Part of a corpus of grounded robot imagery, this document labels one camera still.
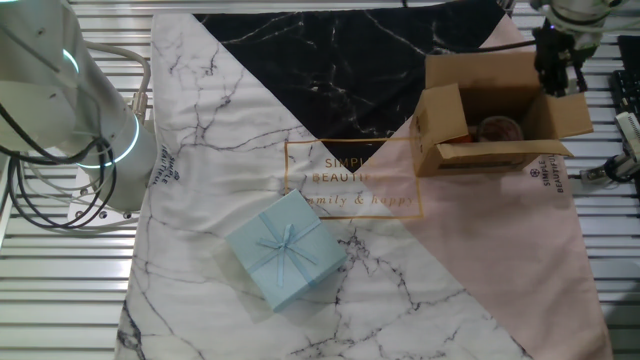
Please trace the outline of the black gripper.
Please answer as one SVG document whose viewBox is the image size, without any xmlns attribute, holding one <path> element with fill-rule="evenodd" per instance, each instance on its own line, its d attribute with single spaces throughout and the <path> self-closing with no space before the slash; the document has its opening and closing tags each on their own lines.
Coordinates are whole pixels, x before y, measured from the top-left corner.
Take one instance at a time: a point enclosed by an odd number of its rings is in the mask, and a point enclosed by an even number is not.
<svg viewBox="0 0 640 360">
<path fill-rule="evenodd" d="M 534 66 L 542 71 L 542 86 L 548 95 L 563 97 L 567 93 L 584 93 L 588 90 L 582 67 L 586 57 L 576 49 L 576 38 L 571 33 L 558 30 L 545 22 L 533 30 L 536 56 Z"/>
</svg>

